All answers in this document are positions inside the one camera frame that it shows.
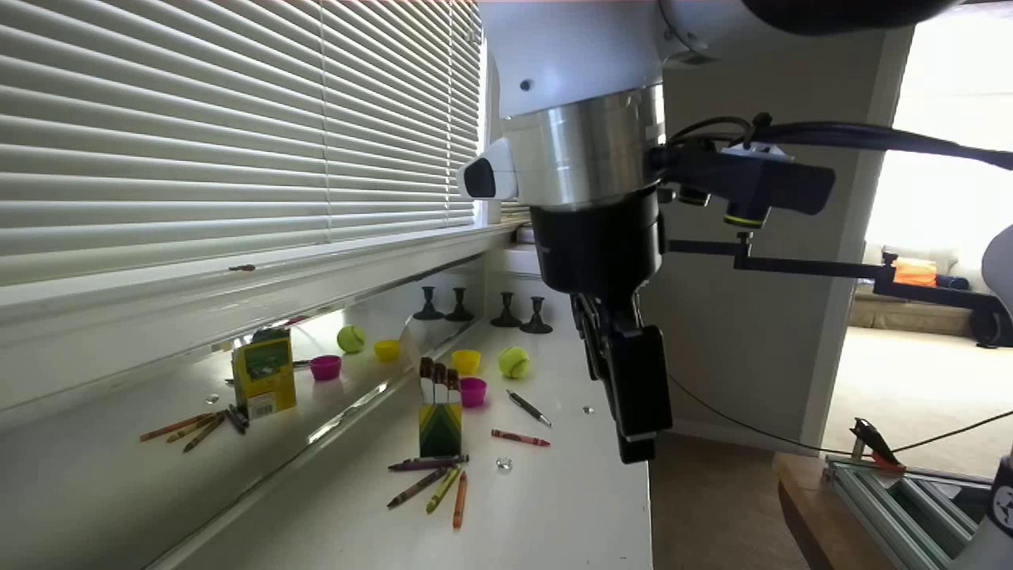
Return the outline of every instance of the white horizontal blinds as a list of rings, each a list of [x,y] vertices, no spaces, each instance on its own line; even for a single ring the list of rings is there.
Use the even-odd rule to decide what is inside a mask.
[[[464,227],[475,139],[461,0],[4,0],[0,284]]]

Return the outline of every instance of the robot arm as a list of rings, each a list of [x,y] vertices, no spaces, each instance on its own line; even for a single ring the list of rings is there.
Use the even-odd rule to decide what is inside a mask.
[[[665,147],[654,89],[669,64],[712,64],[801,46],[805,34],[912,27],[954,0],[483,0],[508,139],[464,169],[475,201],[533,207],[541,280],[567,291],[590,375],[604,380],[624,463],[653,461],[672,427],[665,346],[636,315],[663,267],[658,185],[732,188],[743,221],[766,207],[821,209],[832,171]],[[805,204],[788,180],[813,188]]]

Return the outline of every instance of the pink object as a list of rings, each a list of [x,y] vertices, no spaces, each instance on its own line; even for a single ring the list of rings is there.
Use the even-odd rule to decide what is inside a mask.
[[[315,372],[318,385],[330,385],[341,375],[341,359],[335,359],[335,355],[315,359],[311,372]]]
[[[480,408],[483,405],[483,380],[480,377],[464,377],[461,380],[461,405],[464,408]]]

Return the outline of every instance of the white countertop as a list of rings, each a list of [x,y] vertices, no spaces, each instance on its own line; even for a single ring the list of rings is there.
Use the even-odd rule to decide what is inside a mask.
[[[483,351],[490,399],[489,408],[464,413],[464,454],[471,456],[464,463],[464,529],[449,527],[457,490],[435,515],[423,513],[438,485],[387,510],[391,496],[423,476],[387,471],[391,463],[419,456],[416,405],[422,394],[419,385],[406,385],[315,463],[202,542],[184,567],[648,570],[648,466],[617,461],[604,390],[586,377],[579,338],[479,328],[458,346]],[[501,380],[495,355],[508,346],[535,355],[533,380]],[[516,408],[508,390],[535,401],[554,427]],[[535,433],[550,447],[490,442],[490,427]]]

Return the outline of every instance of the floor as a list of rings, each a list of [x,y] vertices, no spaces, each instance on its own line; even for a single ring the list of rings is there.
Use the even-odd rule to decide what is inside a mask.
[[[851,447],[855,416],[893,447],[1013,408],[1013,348],[849,330],[823,447]],[[901,454],[912,468],[990,477],[1013,419]],[[665,437],[653,463],[654,570],[807,567],[783,522],[773,454]]]

